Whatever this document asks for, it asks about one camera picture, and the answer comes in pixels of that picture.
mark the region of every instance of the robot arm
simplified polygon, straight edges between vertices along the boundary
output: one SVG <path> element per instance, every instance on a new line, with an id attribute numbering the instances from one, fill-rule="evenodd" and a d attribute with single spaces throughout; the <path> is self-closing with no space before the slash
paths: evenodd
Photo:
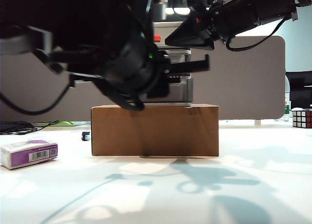
<path id="1" fill-rule="evenodd" d="M 257 26 L 283 19 L 297 20 L 296 7 L 311 5 L 311 0 L 187 0 L 191 12 L 183 24 L 167 39 L 172 46 L 190 46 L 213 50 L 214 41 L 220 40 L 232 51 L 245 48 L 231 48 L 235 35 Z"/>
<path id="2" fill-rule="evenodd" d="M 187 0 L 191 13 L 166 39 L 166 44 L 211 50 L 214 41 L 221 40 L 229 47 L 238 33 L 278 19 L 296 20 L 296 6 L 311 5 L 311 0 L 298 1 Z M 209 69 L 208 58 L 171 64 L 168 56 L 158 50 L 152 22 L 153 17 L 163 17 L 160 12 L 165 3 L 166 0 L 0 0 L 0 55 L 32 52 L 53 72 L 69 72 L 68 87 L 73 87 L 75 80 L 92 81 L 120 106 L 142 110 L 141 94 L 168 94 L 164 88 L 170 83 L 168 74 Z M 0 98 L 24 114 L 45 112 L 23 111 L 2 93 Z"/>

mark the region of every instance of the brown cardboard box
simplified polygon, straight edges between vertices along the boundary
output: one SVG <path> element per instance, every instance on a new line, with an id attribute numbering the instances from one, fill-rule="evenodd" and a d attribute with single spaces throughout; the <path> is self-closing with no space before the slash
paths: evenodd
<path id="1" fill-rule="evenodd" d="M 218 106 L 91 109 L 93 155 L 218 156 Z"/>

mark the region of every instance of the white tabletop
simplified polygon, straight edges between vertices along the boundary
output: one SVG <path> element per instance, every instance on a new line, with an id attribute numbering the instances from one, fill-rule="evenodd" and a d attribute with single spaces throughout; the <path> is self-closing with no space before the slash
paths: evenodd
<path id="1" fill-rule="evenodd" d="M 312 223 L 312 130 L 220 122 L 220 156 L 92 156 L 83 127 L 0 143 L 58 142 L 57 159 L 1 167 L 1 224 Z"/>

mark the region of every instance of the barcode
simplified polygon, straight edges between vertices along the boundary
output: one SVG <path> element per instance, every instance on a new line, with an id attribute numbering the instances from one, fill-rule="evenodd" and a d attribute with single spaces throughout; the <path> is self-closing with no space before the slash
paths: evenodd
<path id="1" fill-rule="evenodd" d="M 44 159 L 44 158 L 48 158 L 49 156 L 50 156 L 49 155 L 49 150 L 29 153 L 29 161 L 33 162 L 33 161 L 41 160 L 41 159 Z"/>

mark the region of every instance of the box with barcode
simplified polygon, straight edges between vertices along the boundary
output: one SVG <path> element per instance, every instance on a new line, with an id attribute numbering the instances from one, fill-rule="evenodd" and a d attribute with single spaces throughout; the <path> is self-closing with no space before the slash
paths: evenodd
<path id="1" fill-rule="evenodd" d="M 57 156 L 57 143 L 44 140 L 30 140 L 1 146 L 1 164 L 8 169 L 46 162 Z"/>

